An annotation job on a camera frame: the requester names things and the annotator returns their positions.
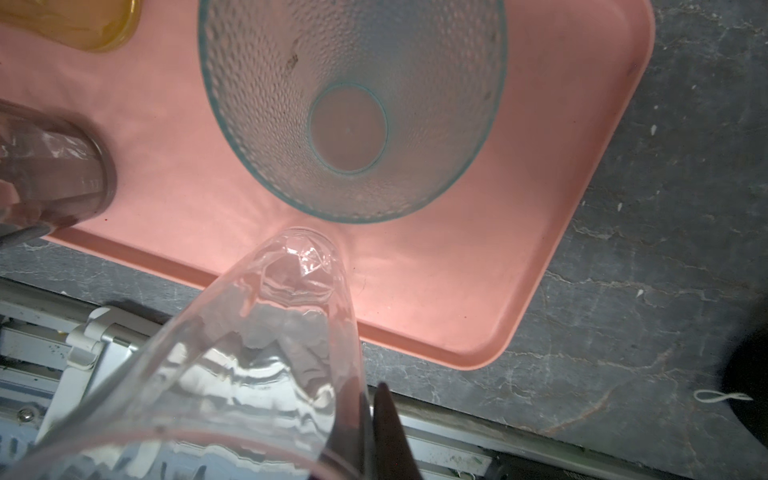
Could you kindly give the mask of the tall yellow glass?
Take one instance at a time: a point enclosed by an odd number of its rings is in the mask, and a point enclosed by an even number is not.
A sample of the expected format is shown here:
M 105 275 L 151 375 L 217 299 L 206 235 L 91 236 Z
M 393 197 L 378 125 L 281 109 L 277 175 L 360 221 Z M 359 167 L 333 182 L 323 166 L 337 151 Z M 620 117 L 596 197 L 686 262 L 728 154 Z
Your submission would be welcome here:
M 1 22 L 93 53 L 114 50 L 136 31 L 140 0 L 1 0 Z

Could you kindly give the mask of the tall dark grey glass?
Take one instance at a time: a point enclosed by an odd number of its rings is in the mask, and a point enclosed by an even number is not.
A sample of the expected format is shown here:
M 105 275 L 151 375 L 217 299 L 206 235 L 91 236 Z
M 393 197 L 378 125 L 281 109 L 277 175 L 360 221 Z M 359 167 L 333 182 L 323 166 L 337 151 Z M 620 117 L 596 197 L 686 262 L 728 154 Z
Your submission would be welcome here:
M 1 246 L 102 214 L 117 190 L 106 144 L 78 118 L 1 102 Z

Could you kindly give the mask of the clear glass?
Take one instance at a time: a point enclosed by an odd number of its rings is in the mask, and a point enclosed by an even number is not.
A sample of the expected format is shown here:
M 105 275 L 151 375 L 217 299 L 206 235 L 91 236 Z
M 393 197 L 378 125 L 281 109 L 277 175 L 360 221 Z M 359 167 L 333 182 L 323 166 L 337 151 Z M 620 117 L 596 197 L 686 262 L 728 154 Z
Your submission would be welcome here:
M 290 228 L 166 323 L 8 479 L 312 479 L 340 398 L 367 391 L 333 243 Z

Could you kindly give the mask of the teal dimpled glass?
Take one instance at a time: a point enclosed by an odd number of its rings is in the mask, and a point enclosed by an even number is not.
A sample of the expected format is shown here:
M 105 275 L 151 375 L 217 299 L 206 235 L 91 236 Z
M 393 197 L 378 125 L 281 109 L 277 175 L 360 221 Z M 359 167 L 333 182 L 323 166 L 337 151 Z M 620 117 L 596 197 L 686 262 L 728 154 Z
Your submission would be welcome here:
M 377 223 L 449 189 L 491 131 L 500 1 L 203 1 L 203 82 L 241 164 L 328 221 Z

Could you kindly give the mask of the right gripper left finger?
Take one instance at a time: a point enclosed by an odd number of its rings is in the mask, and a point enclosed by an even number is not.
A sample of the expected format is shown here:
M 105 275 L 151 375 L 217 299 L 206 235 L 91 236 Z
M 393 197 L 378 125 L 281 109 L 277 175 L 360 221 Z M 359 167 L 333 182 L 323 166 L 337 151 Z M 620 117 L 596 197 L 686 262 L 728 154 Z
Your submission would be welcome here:
M 312 479 L 369 479 L 374 473 L 374 432 L 368 393 L 344 394 Z

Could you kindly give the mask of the pink tray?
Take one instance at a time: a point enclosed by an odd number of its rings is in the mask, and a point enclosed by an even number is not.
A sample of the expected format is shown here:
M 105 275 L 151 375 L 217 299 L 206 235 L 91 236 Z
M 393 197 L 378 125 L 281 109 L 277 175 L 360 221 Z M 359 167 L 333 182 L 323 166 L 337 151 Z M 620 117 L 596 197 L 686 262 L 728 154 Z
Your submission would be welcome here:
M 491 133 L 444 194 L 368 225 L 302 213 L 225 141 L 199 66 L 197 5 L 149 1 L 109 53 L 1 29 L 1 96 L 81 115 L 106 141 L 116 197 L 52 240 L 203 289 L 292 225 L 342 252 L 361 337 L 455 369 L 513 337 L 653 51 L 647 1 L 510 1 L 509 62 Z

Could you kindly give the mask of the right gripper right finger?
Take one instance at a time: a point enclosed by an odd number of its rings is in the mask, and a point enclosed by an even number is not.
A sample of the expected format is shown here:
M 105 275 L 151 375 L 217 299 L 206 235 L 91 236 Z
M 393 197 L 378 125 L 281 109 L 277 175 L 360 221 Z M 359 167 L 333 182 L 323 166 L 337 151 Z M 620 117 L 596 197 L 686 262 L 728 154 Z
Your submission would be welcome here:
M 377 476 L 385 480 L 422 480 L 400 421 L 392 393 L 381 382 L 373 403 Z

